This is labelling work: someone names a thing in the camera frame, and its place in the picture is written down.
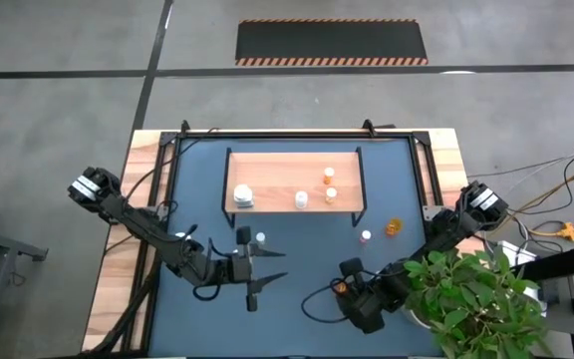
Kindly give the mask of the white power adapter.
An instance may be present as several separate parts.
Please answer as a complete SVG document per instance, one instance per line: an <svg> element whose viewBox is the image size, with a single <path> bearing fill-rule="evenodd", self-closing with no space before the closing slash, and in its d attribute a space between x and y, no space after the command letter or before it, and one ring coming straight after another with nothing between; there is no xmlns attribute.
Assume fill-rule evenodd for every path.
<svg viewBox="0 0 574 359"><path fill-rule="evenodd" d="M538 258L536 254L526 249L521 249L508 241L500 241L497 244L497 248L507 257L510 266L524 264Z"/></svg>

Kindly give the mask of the black hazard-striped floor mat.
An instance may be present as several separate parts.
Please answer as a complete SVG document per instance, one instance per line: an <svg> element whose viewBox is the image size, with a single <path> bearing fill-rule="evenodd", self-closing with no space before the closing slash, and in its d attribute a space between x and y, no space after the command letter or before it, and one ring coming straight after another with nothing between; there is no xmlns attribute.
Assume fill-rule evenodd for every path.
<svg viewBox="0 0 574 359"><path fill-rule="evenodd" d="M238 67L395 67L429 63L413 18L245 19L239 22Z"/></svg>

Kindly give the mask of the white plant pot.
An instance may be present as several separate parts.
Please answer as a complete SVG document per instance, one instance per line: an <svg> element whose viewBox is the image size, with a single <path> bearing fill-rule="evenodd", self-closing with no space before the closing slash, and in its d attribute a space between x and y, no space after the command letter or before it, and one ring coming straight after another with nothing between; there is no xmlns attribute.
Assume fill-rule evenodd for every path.
<svg viewBox="0 0 574 359"><path fill-rule="evenodd" d="M431 327L426 323L422 316L422 301L408 297L401 307L404 316L416 326L430 330Z"/></svg>

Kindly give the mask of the wooden shelf black metal legs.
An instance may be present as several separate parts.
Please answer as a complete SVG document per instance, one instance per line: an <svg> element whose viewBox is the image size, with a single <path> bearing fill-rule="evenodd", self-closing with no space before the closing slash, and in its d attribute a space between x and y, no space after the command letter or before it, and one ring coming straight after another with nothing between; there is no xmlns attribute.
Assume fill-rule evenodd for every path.
<svg viewBox="0 0 574 359"><path fill-rule="evenodd" d="M324 169L333 168L330 184L323 183ZM254 194L252 207L239 208L233 200L234 188L247 184ZM334 187L337 198L327 203L326 189ZM308 194L308 204L295 206L295 193ZM368 201L362 150L335 153L241 153L228 148L225 153L221 211L229 226L242 213L348 213L352 225L362 219Z"/></svg>

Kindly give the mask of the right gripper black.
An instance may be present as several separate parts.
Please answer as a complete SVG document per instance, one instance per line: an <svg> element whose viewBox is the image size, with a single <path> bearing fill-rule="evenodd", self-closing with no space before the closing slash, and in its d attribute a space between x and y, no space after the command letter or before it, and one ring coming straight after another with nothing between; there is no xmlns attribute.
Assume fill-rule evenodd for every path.
<svg viewBox="0 0 574 359"><path fill-rule="evenodd" d="M375 274L365 279L363 274L367 271L358 257L341 262L339 268L342 274L340 280L346 281L349 286L347 294L335 294L343 315L363 333L383 329L383 302L378 292L381 280Z"/></svg>

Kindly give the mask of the black side desk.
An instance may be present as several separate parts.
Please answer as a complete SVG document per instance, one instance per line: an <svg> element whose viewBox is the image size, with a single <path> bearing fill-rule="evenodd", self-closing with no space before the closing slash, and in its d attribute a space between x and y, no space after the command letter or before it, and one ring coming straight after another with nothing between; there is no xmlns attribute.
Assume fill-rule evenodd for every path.
<svg viewBox="0 0 574 359"><path fill-rule="evenodd" d="M574 275L574 249L517 264L512 271L533 282Z"/></svg>

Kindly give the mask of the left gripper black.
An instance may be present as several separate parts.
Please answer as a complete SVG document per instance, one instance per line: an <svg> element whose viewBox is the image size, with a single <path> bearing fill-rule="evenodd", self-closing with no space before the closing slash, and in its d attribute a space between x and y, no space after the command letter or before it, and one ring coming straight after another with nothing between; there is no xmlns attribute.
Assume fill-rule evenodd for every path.
<svg viewBox="0 0 574 359"><path fill-rule="evenodd" d="M246 285L246 309L254 312L258 309L257 293L264 286L287 275L287 272L272 274L254 279L252 257L281 257L284 253L268 250L263 246L251 242L251 228L241 226L236 229L236 244L242 253L233 253L230 256L229 280L231 283L244 283Z"/></svg>

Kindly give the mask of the black metal table frame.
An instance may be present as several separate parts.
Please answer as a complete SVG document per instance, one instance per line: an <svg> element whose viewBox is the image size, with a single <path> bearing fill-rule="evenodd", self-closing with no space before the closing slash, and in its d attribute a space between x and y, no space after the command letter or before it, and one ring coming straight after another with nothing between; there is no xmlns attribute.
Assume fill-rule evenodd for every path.
<svg viewBox="0 0 574 359"><path fill-rule="evenodd" d="M236 132L236 133L218 133L213 132L207 135L203 134L190 134L187 135L184 140L178 146L178 157L177 159L169 163L165 168L165 177L167 178L167 190L170 192L172 199L175 201L174 198L174 186L176 183L179 165L180 165L180 158L186 152L187 149L201 143L204 141L212 141L212 140L252 140L252 141L296 141L296 142L303 142L303 141L345 141L345 142L358 142L358 141L366 141L366 142L384 142L384 141L392 141L392 140L404 140L408 143L411 155L411 162L413 166L414 176L417 182L417 190L420 202L420 210L421 210L421 218L422 221L424 220L422 214L422 208L425 204L431 202L432 200L440 199L441 192L439 189L439 183L437 181L436 172L434 166L430 164L427 160L428 155L431 153L431 140L430 137L422 132L394 132L394 133L386 133L386 134L377 134L375 137L372 137L365 131L357 131L357 132L312 132L312 133L305 133L305 132L286 132L281 133L278 131L272 132ZM164 270L168 270L167 268L162 268L159 272L159 278L161 273ZM152 320L155 315L155 306L157 303L157 293L159 287L159 279L157 282L157 291L156 291L156 302L154 305L154 312L149 323L149 330L150 330L150 339L151 339L151 325ZM359 358L359 359L368 359L368 358L376 358L376 359L383 359L386 357L410 357L410 356L419 356L419 355L408 355L408 356L366 356L366 357L324 357L324 356L269 356L269 357L305 357L307 359L350 359L350 358ZM187 357L187 356L172 356L172 357L184 357L186 359L199 359L199 358L251 358L251 357Z"/></svg>

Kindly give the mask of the blue-grey table mat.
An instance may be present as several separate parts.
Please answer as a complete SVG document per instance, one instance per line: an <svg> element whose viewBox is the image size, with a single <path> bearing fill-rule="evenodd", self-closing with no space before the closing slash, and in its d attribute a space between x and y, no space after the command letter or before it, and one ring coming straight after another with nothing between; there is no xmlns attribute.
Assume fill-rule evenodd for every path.
<svg viewBox="0 0 574 359"><path fill-rule="evenodd" d="M221 211L228 148L241 153L352 152L362 150L368 208L357 225L346 213L241 214L229 226ZM194 290L164 270L159 279L149 354L153 357L256 356L436 356L432 334L410 322L402 311L385 313L383 329L365 334L343 319L331 279L339 264L358 257L369 271L406 257L425 241L417 182L409 145L384 142L252 141L201 142L181 156L174 198L178 208L169 221L171 233L196 226L194 238L212 241L219 251L235 246L237 225L264 232L269 250L281 257L254 259L263 277L287 275L265 286L258 309L246 309L246 289L226 285L220 290ZM386 236L392 218L404 226ZM363 230L372 233L360 242Z"/></svg>

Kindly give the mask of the white melatonin bottle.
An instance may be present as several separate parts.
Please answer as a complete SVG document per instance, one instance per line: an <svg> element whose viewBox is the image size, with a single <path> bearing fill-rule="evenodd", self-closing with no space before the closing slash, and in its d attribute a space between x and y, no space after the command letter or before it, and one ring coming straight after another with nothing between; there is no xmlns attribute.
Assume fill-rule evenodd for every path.
<svg viewBox="0 0 574 359"><path fill-rule="evenodd" d="M247 184L239 184L234 188L233 200L237 207L252 207L254 205L253 190Z"/></svg>

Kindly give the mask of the green leafy plant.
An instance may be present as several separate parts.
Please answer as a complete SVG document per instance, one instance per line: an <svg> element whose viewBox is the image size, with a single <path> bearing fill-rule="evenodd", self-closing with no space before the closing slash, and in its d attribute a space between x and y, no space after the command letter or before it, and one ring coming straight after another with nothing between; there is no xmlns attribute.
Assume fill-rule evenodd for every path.
<svg viewBox="0 0 574 359"><path fill-rule="evenodd" d="M538 285L496 252L432 251L404 262L411 281L405 307L430 328L447 359L530 359L548 354Z"/></svg>

